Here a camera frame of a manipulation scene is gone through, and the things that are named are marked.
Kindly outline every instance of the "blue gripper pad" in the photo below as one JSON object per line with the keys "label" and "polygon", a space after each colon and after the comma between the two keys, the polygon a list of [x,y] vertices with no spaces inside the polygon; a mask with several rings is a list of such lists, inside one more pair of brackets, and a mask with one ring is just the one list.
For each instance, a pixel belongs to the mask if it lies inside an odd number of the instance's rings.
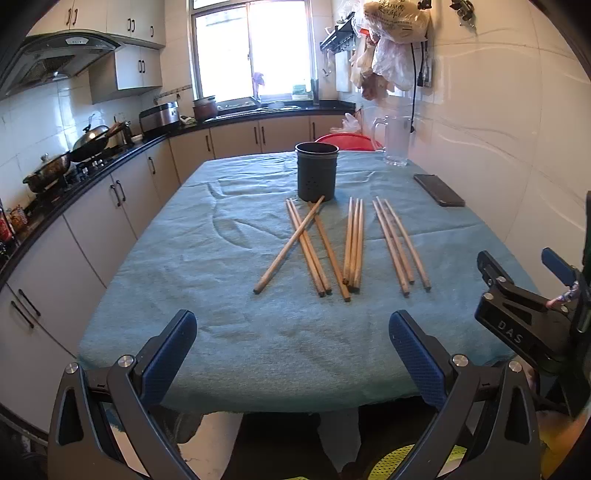
{"label": "blue gripper pad", "polygon": [[573,267],[551,248],[542,250],[542,263],[566,286],[571,287],[575,281]]}
{"label": "blue gripper pad", "polygon": [[389,335],[425,403],[441,410],[447,398],[446,374],[453,375],[449,354],[437,339],[425,335],[406,310],[392,314]]}
{"label": "blue gripper pad", "polygon": [[[197,320],[188,310],[180,310],[163,332],[151,338],[138,355],[141,370],[140,401],[145,408],[159,405],[197,337]],[[143,365],[142,352],[149,363]]]}

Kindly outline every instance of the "metal screw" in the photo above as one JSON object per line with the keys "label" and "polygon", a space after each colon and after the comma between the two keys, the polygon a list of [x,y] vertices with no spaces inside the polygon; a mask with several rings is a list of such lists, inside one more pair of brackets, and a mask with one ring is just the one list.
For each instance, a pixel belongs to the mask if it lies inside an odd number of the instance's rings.
{"label": "metal screw", "polygon": [[468,364],[468,357],[466,355],[454,355],[452,362],[456,367],[465,367]]}
{"label": "metal screw", "polygon": [[78,364],[75,362],[72,362],[71,364],[68,364],[68,366],[66,367],[66,373],[67,374],[73,374],[76,372],[76,370],[78,370]]}
{"label": "metal screw", "polygon": [[120,357],[119,360],[117,360],[117,365],[119,365],[120,367],[127,368],[133,362],[134,362],[134,357],[132,357],[131,355],[124,355],[124,356]]}
{"label": "metal screw", "polygon": [[523,367],[517,360],[511,360],[509,362],[509,368],[511,368],[511,370],[513,370],[515,373],[519,373],[523,369]]}

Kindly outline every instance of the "range hood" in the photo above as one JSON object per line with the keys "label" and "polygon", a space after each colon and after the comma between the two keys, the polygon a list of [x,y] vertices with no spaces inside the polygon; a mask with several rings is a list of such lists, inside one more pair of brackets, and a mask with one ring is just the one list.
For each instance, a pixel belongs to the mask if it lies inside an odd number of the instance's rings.
{"label": "range hood", "polygon": [[27,37],[0,79],[0,99],[71,78],[119,45],[107,35],[88,30]]}

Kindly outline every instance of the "window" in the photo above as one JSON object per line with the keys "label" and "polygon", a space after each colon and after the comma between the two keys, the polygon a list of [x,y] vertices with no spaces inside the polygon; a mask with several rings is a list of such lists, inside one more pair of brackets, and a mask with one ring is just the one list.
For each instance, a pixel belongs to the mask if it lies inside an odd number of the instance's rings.
{"label": "window", "polygon": [[[200,96],[215,95],[224,102],[254,96],[258,89],[262,100],[271,100],[291,98],[294,85],[310,91],[313,67],[304,0],[208,6],[215,1],[193,0]],[[261,75],[264,85],[255,85],[253,78]]]}

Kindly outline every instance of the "glass pitcher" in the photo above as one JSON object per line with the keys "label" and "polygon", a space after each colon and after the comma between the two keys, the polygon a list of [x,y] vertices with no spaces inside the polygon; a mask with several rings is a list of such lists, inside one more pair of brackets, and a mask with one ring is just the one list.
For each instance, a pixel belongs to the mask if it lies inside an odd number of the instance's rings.
{"label": "glass pitcher", "polygon": [[[384,126],[384,147],[378,148],[375,141],[375,127]],[[408,164],[410,142],[410,117],[388,116],[376,118],[371,126],[371,143],[376,151],[384,152],[384,161],[390,165],[404,167]]]}

